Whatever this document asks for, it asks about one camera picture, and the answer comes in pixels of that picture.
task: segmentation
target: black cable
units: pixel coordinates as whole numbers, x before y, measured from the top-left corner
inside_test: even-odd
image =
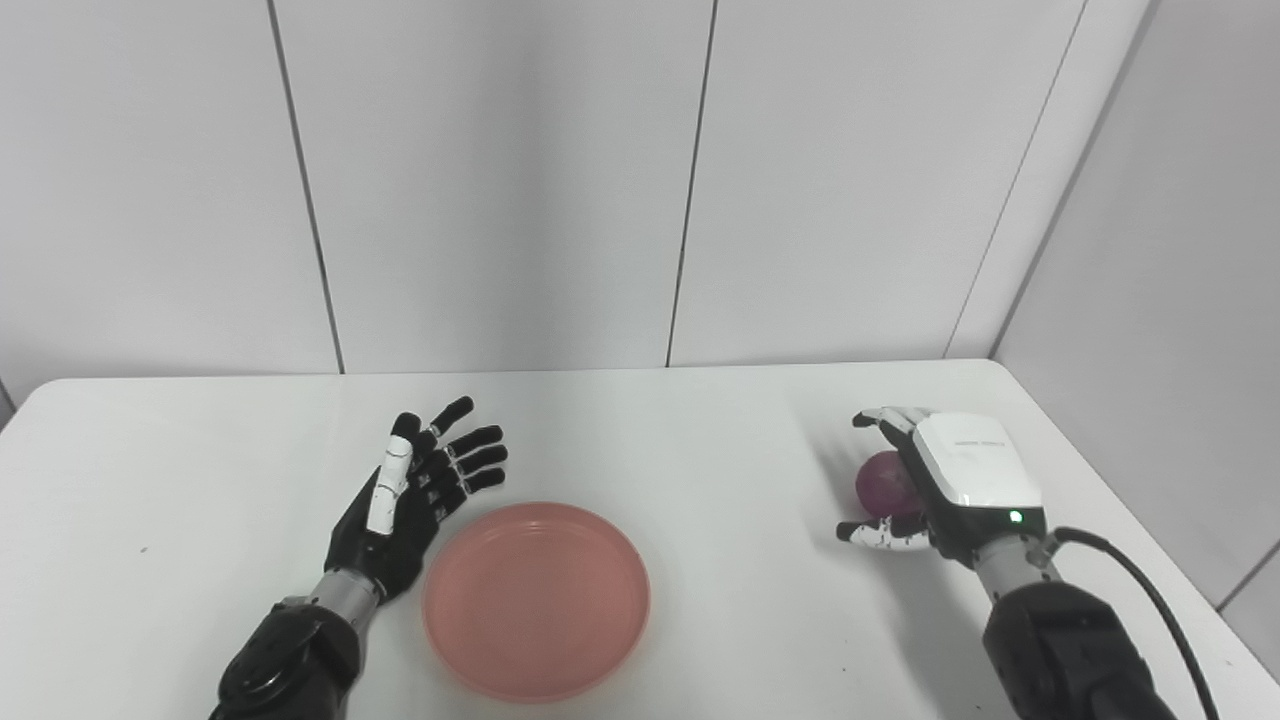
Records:
[[[1057,528],[1052,534],[1059,539],[1059,542],[1075,542],[1110,555],[1112,560],[1119,562],[1125,570],[1129,571],[1130,575],[1133,575],[1134,580],[1138,580],[1138,584],[1142,585],[1147,597],[1151,598],[1152,605],[1155,605],[1156,610],[1160,611],[1160,618],[1165,621],[1165,626],[1169,628],[1169,634],[1174,637],[1174,644],[1178,646],[1178,652],[1183,655],[1183,662],[1187,664],[1187,671],[1190,674],[1192,683],[1196,685],[1196,694],[1199,696],[1201,706],[1204,708],[1204,716],[1208,720],[1219,720],[1217,706],[1213,705],[1213,696],[1208,692],[1208,683],[1204,680],[1204,674],[1201,673],[1199,662],[1196,660],[1196,653],[1192,651],[1190,643],[1187,642],[1187,635],[1183,634],[1183,628],[1178,624],[1178,619],[1174,618],[1174,611],[1169,609],[1165,598],[1161,597],[1160,591],[1157,591],[1156,585],[1151,583],[1151,579],[1147,578],[1146,573],[1143,573],[1133,560],[1129,560],[1128,555],[1120,552],[1120,548],[1111,544],[1111,542],[1103,537],[1079,528]]]

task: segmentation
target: white wall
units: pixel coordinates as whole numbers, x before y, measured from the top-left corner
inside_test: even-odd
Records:
[[[266,8],[0,8],[0,377],[335,369]]]
[[[672,364],[941,357],[1080,8],[723,1]]]
[[[660,366],[710,9],[279,3],[348,370]]]
[[[1212,602],[1280,542],[1276,28],[1160,4],[997,352]]]
[[[282,0],[348,366],[941,356],[1143,3]],[[265,4],[9,4],[0,60],[15,400],[338,366]]]

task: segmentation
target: pink plastic dish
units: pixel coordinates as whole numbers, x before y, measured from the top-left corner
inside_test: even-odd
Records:
[[[529,502],[484,515],[426,574],[422,623],[444,665],[508,702],[553,702],[604,680],[649,616],[640,555],[607,520]]]

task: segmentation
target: purple fruit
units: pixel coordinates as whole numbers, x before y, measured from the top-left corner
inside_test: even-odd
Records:
[[[872,455],[858,470],[854,483],[858,501],[872,518],[905,515],[920,511],[920,498],[911,486],[897,451],[886,450]]]

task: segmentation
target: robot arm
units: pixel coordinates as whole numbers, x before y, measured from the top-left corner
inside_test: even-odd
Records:
[[[378,607],[412,585],[439,523],[475,491],[506,478],[493,425],[443,447],[475,404],[463,397],[430,425],[402,414],[383,464],[333,529],[325,574],[311,594],[278,602],[227,666],[210,720],[330,720],[364,666]]]
[[[1047,530],[1039,488],[997,420],[881,407],[859,413],[854,427],[878,427],[897,448],[924,507],[920,534],[987,591],[983,646],[1019,717],[1174,719],[1111,606],[1053,568],[1061,538]],[[847,539],[850,525],[837,536]]]

